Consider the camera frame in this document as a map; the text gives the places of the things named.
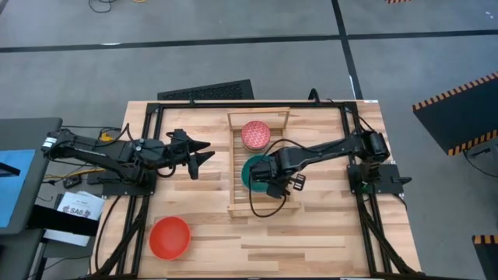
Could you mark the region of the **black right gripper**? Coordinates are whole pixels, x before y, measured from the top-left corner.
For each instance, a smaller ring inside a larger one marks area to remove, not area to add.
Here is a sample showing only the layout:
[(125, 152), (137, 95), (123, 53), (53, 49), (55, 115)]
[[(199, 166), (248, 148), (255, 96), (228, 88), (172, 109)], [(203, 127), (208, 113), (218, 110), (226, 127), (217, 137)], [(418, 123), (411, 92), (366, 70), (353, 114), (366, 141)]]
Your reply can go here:
[(290, 195), (288, 190), (289, 178), (292, 178), (293, 189), (302, 191), (306, 177), (298, 173), (303, 169), (307, 152), (302, 149), (278, 149), (268, 156), (256, 159), (249, 166), (253, 180), (269, 181), (266, 194), (272, 198), (280, 199)]

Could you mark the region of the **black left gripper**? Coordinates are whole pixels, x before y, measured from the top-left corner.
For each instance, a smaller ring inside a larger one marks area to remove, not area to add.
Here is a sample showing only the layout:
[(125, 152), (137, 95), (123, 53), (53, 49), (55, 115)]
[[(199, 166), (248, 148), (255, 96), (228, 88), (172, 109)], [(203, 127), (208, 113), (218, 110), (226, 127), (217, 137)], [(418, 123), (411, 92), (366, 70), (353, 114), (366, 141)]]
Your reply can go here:
[(175, 171), (177, 165), (187, 166), (190, 178), (197, 180), (199, 167), (216, 154), (214, 151), (201, 153), (197, 151), (209, 147), (211, 143), (191, 140), (183, 129), (167, 132), (167, 136), (170, 138), (168, 148), (168, 156), (171, 161), (170, 169)]

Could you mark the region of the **teal bowl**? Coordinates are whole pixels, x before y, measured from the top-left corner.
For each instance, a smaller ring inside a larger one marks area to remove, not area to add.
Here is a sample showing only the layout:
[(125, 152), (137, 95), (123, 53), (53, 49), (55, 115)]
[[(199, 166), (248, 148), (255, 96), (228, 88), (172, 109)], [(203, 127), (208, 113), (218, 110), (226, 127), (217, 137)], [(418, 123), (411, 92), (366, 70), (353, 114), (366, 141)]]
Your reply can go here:
[(262, 183), (262, 182), (255, 182), (250, 178), (250, 167), (259, 161), (261, 161), (263, 163), (268, 162), (269, 161), (268, 156), (255, 155), (255, 156), (252, 156), (250, 159), (248, 159), (246, 161), (246, 163), (243, 165), (243, 168), (241, 171), (241, 180), (242, 180), (243, 185), (248, 190), (251, 190), (254, 193), (263, 194), (267, 191), (268, 184)]

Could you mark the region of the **red patterned bowl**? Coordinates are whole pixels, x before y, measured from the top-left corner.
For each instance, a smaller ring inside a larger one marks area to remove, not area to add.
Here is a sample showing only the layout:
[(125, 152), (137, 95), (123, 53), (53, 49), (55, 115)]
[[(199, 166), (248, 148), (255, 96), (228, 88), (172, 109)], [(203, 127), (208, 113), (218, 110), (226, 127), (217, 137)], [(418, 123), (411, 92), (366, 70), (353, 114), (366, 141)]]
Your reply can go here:
[(270, 142), (271, 131), (267, 124), (262, 121), (250, 121), (246, 123), (241, 130), (241, 139), (243, 142)]

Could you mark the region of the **light wooden slatted shelf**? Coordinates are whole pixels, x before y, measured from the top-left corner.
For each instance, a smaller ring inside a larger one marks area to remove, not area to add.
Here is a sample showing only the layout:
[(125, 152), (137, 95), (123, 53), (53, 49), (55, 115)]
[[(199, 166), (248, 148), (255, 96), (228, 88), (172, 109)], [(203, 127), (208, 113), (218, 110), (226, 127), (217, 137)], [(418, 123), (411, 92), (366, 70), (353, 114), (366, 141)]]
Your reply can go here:
[[(292, 215), (301, 209), (301, 202), (295, 200), (292, 194), (285, 199), (272, 198), (266, 193), (248, 190), (241, 180), (241, 171), (248, 159), (264, 152), (274, 152), (287, 145), (283, 139), (286, 137), (289, 116), (288, 107), (233, 109), (227, 113), (230, 132), (230, 217), (251, 217), (253, 210), (259, 215), (267, 215), (275, 210), (281, 215)], [(250, 121), (262, 121), (270, 128), (271, 139), (264, 152), (253, 153), (243, 147), (241, 130)]]

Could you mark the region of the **black floor vent grille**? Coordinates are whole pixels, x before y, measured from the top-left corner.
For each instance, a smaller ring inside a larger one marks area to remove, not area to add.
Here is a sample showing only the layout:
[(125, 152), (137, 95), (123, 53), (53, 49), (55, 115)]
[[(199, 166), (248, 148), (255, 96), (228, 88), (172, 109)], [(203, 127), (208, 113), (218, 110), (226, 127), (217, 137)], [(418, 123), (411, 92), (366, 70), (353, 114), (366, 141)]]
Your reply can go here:
[(157, 93), (158, 100), (253, 100), (250, 79)]

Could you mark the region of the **bowl white outside orange inside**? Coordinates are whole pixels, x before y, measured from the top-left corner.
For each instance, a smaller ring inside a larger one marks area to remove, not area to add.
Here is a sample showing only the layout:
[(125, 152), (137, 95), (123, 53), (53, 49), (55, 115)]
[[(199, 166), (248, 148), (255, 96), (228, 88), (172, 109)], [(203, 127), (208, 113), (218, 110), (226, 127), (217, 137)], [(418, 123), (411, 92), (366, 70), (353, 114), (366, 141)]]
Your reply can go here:
[(190, 227), (177, 216), (169, 216), (156, 222), (149, 235), (149, 247), (153, 254), (167, 261), (181, 257), (190, 242)]

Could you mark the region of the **small black device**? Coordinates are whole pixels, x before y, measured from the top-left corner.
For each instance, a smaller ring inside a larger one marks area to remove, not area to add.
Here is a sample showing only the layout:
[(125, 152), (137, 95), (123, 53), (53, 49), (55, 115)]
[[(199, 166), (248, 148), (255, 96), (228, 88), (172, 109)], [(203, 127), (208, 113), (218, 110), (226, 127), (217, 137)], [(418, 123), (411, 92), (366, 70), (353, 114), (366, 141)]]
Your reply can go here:
[(66, 177), (63, 181), (63, 188), (64, 189), (71, 189), (73, 187), (79, 186), (82, 183), (82, 176), (81, 175), (73, 175), (70, 177)]

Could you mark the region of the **printed white paper sheet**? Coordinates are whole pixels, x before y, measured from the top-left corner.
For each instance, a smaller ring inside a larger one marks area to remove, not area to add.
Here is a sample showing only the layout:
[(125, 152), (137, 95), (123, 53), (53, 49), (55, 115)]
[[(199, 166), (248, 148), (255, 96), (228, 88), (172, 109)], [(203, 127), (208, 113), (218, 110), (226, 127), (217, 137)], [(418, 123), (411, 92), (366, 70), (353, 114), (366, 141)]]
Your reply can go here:
[(98, 220), (105, 200), (85, 191), (65, 192), (57, 210), (86, 219)]

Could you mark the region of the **plain white paper sheet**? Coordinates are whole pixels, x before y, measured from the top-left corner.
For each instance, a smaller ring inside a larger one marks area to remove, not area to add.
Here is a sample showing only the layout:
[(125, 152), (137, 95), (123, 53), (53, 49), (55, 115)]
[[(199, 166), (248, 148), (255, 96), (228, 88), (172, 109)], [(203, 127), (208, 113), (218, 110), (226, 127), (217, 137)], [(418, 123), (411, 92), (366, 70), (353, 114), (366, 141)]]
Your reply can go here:
[(74, 234), (74, 233), (67, 233), (63, 231), (57, 231), (53, 229), (47, 229), (44, 234), (44, 238), (49, 239), (49, 240), (54, 240), (62, 243), (70, 243), (72, 245), (80, 246), (80, 247), (85, 247), (88, 242), (90, 237), (89, 236), (84, 236), (84, 235), (79, 235), (79, 234)]

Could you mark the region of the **grey desk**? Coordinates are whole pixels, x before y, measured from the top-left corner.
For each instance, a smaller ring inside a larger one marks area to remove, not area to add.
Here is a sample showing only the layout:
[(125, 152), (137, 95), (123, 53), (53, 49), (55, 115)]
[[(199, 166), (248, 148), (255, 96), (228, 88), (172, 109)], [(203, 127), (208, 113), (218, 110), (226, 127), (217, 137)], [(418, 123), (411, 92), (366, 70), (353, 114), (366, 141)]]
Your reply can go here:
[(61, 124), (60, 117), (0, 119), (0, 151), (35, 150), (9, 225), (0, 228), (0, 235), (17, 234), (26, 228), (48, 165), (41, 149), (55, 143), (46, 137)]

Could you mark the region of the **blue flat screen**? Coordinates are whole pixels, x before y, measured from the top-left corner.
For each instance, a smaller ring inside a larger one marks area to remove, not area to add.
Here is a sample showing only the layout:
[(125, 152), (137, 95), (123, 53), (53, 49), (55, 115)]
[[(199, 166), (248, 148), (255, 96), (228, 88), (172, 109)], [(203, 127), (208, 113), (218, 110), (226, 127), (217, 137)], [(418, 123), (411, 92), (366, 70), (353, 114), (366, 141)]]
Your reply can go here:
[(0, 151), (0, 163), (20, 170), (19, 176), (0, 177), (0, 228), (9, 225), (34, 155), (34, 149)]

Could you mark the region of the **black platform hazard-striped edge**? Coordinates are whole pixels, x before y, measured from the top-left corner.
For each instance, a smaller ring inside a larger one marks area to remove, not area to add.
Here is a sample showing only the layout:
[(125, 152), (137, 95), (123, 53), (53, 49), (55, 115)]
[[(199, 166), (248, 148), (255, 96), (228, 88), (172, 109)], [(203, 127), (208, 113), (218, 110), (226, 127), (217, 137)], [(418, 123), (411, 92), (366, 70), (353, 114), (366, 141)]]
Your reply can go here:
[(498, 72), (412, 105), (439, 147), (456, 156), (498, 138)]
[(474, 235), (472, 242), (486, 280), (498, 280), (498, 235)]

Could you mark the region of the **black aluminium extrusion frame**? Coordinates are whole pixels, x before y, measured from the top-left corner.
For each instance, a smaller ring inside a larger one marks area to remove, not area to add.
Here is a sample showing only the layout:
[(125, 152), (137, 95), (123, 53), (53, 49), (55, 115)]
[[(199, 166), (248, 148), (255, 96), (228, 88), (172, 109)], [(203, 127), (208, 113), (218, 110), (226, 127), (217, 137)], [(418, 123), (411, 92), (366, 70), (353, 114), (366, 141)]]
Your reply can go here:
[(165, 138), (168, 131), (185, 130), (192, 138), (210, 142), (216, 154), (192, 180), (178, 167), (173, 176), (159, 180), (149, 201), (146, 228), (167, 216), (178, 216), (191, 229), (187, 251), (174, 261), (154, 256), (142, 244), (139, 265), (134, 265), (135, 244), (124, 259), (124, 272), (140, 278), (223, 277), (335, 277), (366, 276), (370, 268), (364, 249), (356, 199), (349, 189), (348, 160), (334, 159), (307, 167), (307, 182), (293, 197), (301, 209), (292, 215), (275, 210), (267, 215), (232, 218), (230, 202), (230, 132), (227, 113), (233, 109), (288, 107), (286, 139), (316, 145), (344, 135), (343, 116), (329, 102), (267, 103), (256, 100), (210, 103), (189, 107), (168, 103), (161, 114), (148, 112), (144, 102), (128, 104), (124, 121), (133, 137), (144, 126), (150, 135)]

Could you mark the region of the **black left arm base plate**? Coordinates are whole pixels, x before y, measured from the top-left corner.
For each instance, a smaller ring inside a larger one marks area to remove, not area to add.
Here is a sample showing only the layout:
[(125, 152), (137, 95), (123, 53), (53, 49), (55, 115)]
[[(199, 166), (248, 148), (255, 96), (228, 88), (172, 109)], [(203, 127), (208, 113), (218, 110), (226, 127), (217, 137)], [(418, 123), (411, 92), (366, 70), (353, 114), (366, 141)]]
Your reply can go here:
[(102, 183), (102, 194), (105, 196), (150, 196), (155, 193), (157, 175), (147, 171), (141, 183), (133, 183), (121, 179), (116, 173), (105, 171), (98, 179)]

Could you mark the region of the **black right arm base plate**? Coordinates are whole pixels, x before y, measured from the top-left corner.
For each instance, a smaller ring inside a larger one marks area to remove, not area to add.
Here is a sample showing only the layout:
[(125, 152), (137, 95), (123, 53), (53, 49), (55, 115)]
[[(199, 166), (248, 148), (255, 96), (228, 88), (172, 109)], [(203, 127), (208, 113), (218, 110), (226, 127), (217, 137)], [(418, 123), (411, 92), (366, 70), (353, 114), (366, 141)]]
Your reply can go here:
[(411, 177), (401, 177), (395, 164), (381, 164), (368, 170), (365, 164), (347, 167), (349, 187), (354, 194), (401, 194), (403, 186), (412, 181)]

